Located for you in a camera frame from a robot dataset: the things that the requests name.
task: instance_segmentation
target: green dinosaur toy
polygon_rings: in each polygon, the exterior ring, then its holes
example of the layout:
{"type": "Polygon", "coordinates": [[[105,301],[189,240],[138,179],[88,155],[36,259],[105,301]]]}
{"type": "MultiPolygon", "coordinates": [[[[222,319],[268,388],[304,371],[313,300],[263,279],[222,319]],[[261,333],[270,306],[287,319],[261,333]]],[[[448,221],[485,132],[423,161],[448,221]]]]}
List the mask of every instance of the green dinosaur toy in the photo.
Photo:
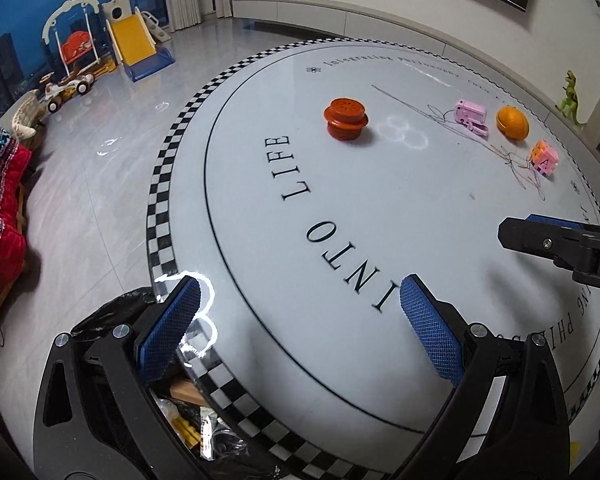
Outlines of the green dinosaur toy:
{"type": "Polygon", "coordinates": [[[565,97],[556,108],[562,112],[567,118],[571,119],[578,126],[582,126],[584,123],[578,122],[578,94],[576,94],[576,76],[573,75],[571,70],[567,71],[567,77],[564,78],[567,82],[567,86],[563,87],[564,91],[567,92],[565,97]]]}

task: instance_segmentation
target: black and white checkered pattern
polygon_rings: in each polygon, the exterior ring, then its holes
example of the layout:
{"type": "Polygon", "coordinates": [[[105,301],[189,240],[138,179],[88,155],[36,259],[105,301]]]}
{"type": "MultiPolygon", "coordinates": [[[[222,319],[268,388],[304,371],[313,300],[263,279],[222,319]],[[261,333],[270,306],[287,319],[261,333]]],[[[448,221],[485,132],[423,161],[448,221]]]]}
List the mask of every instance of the black and white checkered pattern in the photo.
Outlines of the black and white checkered pattern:
{"type": "MultiPolygon", "coordinates": [[[[455,61],[446,59],[437,54],[432,54],[418,48],[407,47],[397,43],[388,41],[376,40],[348,40],[344,38],[329,38],[326,40],[309,40],[301,41],[288,45],[279,46],[266,50],[254,56],[233,65],[220,75],[216,76],[212,81],[202,87],[187,103],[184,110],[178,115],[178,119],[171,126],[169,133],[164,139],[164,143],[158,154],[158,159],[155,164],[154,174],[149,193],[149,206],[147,209],[147,251],[151,275],[154,279],[154,289],[156,294],[164,296],[168,293],[168,287],[164,282],[156,282],[161,276],[173,276],[177,274],[178,266],[173,253],[171,243],[171,230],[169,219],[169,191],[171,184],[171,173],[175,157],[182,140],[182,136],[186,132],[187,127],[195,113],[205,100],[227,79],[241,69],[250,64],[263,59],[271,54],[276,54],[289,50],[298,46],[321,43],[373,43],[384,44],[390,46],[398,46],[407,50],[422,52],[429,56],[443,59],[446,62],[462,67],[476,76],[484,78],[482,75],[474,72],[474,70],[465,67],[455,61]]],[[[500,89],[503,93],[517,101],[504,88],[490,81],[491,84],[500,89]]],[[[538,118],[531,110],[520,105],[525,109],[525,112],[538,118]]],[[[582,173],[582,170],[577,165],[568,150],[554,136],[555,140],[562,146],[577,168],[583,182],[589,187],[590,195],[593,197],[600,215],[600,204],[598,203],[593,191],[582,173]]],[[[196,348],[205,348],[206,336],[201,332],[194,337],[194,346],[196,348]]],[[[259,405],[253,397],[251,397],[242,385],[235,379],[234,375],[227,369],[218,354],[211,348],[205,356],[194,357],[189,361],[194,375],[198,378],[198,386],[204,392],[207,399],[211,399],[214,408],[232,425],[250,437],[250,440],[257,442],[263,449],[268,450],[271,454],[294,472],[301,472],[306,478],[315,478],[320,480],[386,480],[389,478],[388,473],[372,471],[359,465],[353,465],[345,460],[341,460],[332,454],[319,449],[312,445],[304,438],[289,430],[284,424],[276,420],[265,408],[259,405]]],[[[600,374],[600,359],[596,365],[596,370],[587,384],[586,390],[580,397],[577,406],[572,408],[570,420],[573,420],[578,412],[583,407],[590,392],[595,386],[600,374]]]]}
{"type": "MultiPolygon", "coordinates": [[[[202,330],[195,336],[189,333],[187,339],[194,348],[206,348],[208,343],[202,330]]],[[[257,442],[289,470],[320,480],[387,480],[391,476],[339,459],[291,431],[247,393],[213,348],[202,357],[194,356],[189,365],[198,388],[220,416],[237,424],[247,442],[257,442]]]]}

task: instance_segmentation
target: screw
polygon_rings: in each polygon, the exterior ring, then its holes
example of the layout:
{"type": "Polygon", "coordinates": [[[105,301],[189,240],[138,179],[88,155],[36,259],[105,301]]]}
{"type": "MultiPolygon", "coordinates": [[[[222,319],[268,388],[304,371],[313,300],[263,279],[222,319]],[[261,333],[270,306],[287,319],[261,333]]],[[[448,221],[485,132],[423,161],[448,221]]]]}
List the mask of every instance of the screw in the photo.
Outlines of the screw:
{"type": "Polygon", "coordinates": [[[113,329],[113,337],[120,339],[129,333],[129,325],[118,325],[113,329]]]}
{"type": "Polygon", "coordinates": [[[533,341],[537,346],[544,346],[546,343],[546,339],[542,334],[533,334],[531,336],[531,341],[533,341]]]}
{"type": "Polygon", "coordinates": [[[69,335],[62,333],[56,337],[56,346],[64,346],[69,342],[69,335]]]}
{"type": "Polygon", "coordinates": [[[471,333],[476,337],[485,337],[489,332],[487,328],[479,323],[471,325],[471,333]]]}

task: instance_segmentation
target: round white table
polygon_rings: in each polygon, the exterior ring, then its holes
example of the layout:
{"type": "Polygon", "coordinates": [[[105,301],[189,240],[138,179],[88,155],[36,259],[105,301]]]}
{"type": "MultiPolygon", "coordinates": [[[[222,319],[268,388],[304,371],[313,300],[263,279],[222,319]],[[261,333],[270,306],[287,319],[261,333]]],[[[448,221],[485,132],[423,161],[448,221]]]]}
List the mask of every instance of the round white table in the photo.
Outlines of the round white table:
{"type": "MultiPolygon", "coordinates": [[[[387,478],[440,410],[436,374],[400,309],[417,273],[468,323],[543,332],[570,420],[600,371],[600,290],[551,261],[504,250],[506,217],[600,224],[600,207],[560,140],[494,83],[443,57],[379,41],[281,46],[227,69],[171,127],[147,219],[157,294],[187,273],[203,305],[180,345],[222,418],[308,478],[387,478]],[[357,140],[327,133],[324,109],[366,107],[357,140]],[[454,121],[486,107],[488,139],[454,121]],[[525,141],[495,126],[522,110],[525,141]],[[551,177],[526,161],[538,140],[551,177]]],[[[465,455],[482,442],[502,381],[465,455]]]]}

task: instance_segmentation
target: floor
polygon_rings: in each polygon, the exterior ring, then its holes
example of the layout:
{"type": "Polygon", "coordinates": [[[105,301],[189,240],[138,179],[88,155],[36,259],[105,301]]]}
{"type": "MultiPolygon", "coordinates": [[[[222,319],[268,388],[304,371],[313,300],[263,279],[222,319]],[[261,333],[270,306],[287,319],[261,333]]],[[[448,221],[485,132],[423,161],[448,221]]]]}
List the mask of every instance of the floor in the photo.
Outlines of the floor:
{"type": "Polygon", "coordinates": [[[54,337],[123,292],[151,284],[147,197],[164,136],[189,98],[232,64],[297,37],[217,20],[176,32],[176,63],[137,83],[122,69],[48,120],[29,200],[30,269],[0,332],[0,410],[33,464],[33,419],[54,337]]]}

